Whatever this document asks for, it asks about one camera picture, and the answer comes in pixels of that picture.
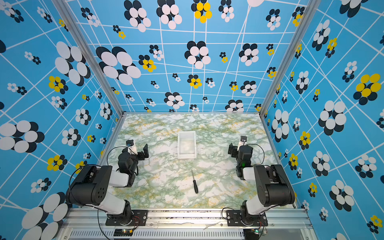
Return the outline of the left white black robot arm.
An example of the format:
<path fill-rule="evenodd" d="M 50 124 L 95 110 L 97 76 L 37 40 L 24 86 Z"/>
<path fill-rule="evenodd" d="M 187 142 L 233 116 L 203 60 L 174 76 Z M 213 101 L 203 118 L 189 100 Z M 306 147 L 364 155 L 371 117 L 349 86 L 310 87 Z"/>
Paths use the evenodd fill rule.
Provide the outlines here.
<path fill-rule="evenodd" d="M 110 165 L 85 165 L 73 182 L 69 183 L 66 201 L 77 206 L 88 206 L 107 214 L 106 226 L 144 226 L 147 210 L 133 210 L 128 200 L 120 199 L 109 187 L 131 188 L 139 175 L 138 164 L 149 158 L 148 145 L 137 151 L 133 140 L 126 141 L 118 156 L 118 169 Z"/>

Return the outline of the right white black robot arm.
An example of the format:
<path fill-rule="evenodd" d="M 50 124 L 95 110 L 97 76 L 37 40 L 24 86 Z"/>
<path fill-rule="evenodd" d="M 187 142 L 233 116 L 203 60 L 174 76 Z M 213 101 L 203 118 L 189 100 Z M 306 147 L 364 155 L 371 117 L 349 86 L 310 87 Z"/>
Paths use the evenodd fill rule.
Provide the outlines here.
<path fill-rule="evenodd" d="M 254 181 L 257 195 L 244 201 L 240 209 L 240 221 L 244 226 L 256 223 L 266 225 L 265 212 L 295 202 L 293 187 L 281 165 L 252 165 L 253 147 L 229 145 L 228 154 L 237 161 L 236 174 L 243 181 Z"/>

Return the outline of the black handled screwdriver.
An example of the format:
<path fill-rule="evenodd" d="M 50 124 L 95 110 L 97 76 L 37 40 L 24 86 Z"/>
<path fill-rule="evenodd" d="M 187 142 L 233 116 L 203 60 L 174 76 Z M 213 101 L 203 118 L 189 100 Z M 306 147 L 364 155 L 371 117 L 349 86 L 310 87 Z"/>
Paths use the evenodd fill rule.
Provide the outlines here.
<path fill-rule="evenodd" d="M 198 189 L 198 185 L 197 185 L 197 182 L 196 182 L 193 170 L 191 170 L 191 173 L 192 173 L 192 178 L 193 178 L 194 191 L 195 191 L 196 194 L 198 194 L 199 193 L 199 189 Z"/>

